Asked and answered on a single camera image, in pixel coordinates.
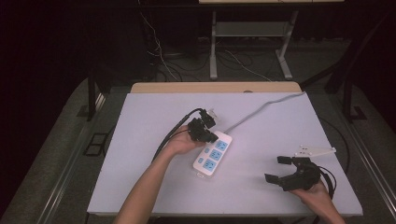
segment person's left hand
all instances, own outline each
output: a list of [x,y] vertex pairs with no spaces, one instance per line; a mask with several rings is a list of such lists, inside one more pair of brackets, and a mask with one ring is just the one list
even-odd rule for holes
[[204,142],[192,141],[187,125],[183,125],[175,131],[166,144],[165,148],[173,150],[175,154],[184,154],[197,147],[203,147],[204,145]]

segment white power strip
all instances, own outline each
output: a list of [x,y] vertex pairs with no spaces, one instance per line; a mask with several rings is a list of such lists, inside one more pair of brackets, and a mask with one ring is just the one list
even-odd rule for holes
[[230,135],[214,132],[218,136],[218,140],[214,143],[208,143],[198,155],[194,164],[192,165],[198,171],[200,177],[211,177],[219,166],[219,163],[227,152],[233,139]]

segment gray cable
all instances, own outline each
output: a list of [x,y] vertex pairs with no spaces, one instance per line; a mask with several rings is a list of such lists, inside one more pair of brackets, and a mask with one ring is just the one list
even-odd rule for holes
[[257,113],[259,113],[261,110],[263,110],[266,106],[270,105],[270,104],[275,104],[275,103],[280,103],[286,100],[289,100],[290,98],[294,98],[297,96],[301,96],[305,94],[305,91],[300,92],[300,93],[296,93],[296,94],[292,94],[292,95],[287,95],[283,98],[280,98],[278,100],[274,100],[274,101],[269,101],[265,104],[263,104],[262,106],[260,106],[260,108],[258,108],[256,111],[250,113],[249,115],[247,115],[246,117],[244,117],[243,119],[239,120],[237,123],[235,123],[235,125],[231,126],[229,129],[227,129],[224,133],[229,133],[232,129],[236,128],[237,126],[239,126],[241,123],[245,122],[247,119],[250,119],[251,117],[253,117],[254,115],[256,115]]

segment human arm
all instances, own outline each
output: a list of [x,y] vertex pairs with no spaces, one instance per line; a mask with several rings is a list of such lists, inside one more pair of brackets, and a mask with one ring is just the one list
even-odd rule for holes
[[326,187],[321,181],[309,190],[294,189],[290,191],[297,195],[301,201],[315,214],[328,224],[345,224],[344,219],[338,213]]
[[204,144],[193,142],[187,132],[187,127],[180,127],[157,158],[134,184],[113,223],[146,224],[171,160],[177,154],[184,154]]

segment human hand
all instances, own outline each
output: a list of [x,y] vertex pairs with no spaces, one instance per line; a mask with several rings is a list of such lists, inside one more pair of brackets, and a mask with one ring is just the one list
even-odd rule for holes
[[309,190],[294,189],[290,193],[297,195],[309,209],[325,220],[326,223],[345,223],[332,203],[323,182],[319,181]]
[[187,125],[183,125],[171,136],[165,148],[172,150],[175,154],[184,154],[204,145],[204,142],[192,141]]

